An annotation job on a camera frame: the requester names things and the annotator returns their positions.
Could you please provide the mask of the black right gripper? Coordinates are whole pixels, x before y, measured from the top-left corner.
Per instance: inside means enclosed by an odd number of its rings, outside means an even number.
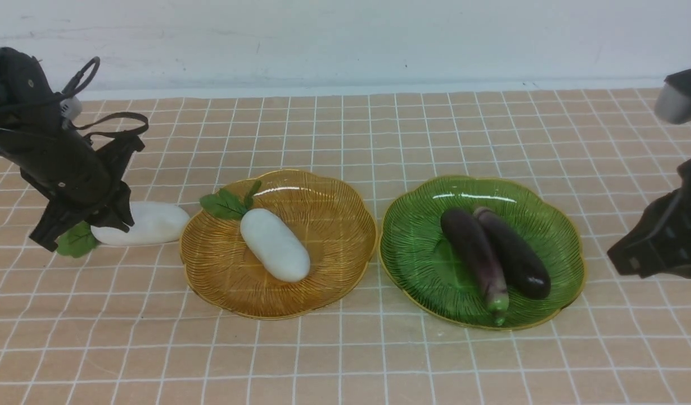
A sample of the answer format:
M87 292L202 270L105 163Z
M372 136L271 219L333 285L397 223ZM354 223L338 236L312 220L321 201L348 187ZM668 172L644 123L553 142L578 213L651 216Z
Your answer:
M619 275L691 279L691 158L677 172L680 187L649 203L636 226L608 249Z

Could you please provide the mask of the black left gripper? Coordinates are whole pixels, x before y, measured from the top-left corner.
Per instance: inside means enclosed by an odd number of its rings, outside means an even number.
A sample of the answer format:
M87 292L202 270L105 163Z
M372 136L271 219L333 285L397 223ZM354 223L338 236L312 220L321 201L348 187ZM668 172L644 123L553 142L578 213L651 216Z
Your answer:
M48 200L29 238L53 252L57 239L83 222L129 232L135 221L123 176L133 154L143 148L140 137L131 135L98 150L80 136L21 150L21 176Z

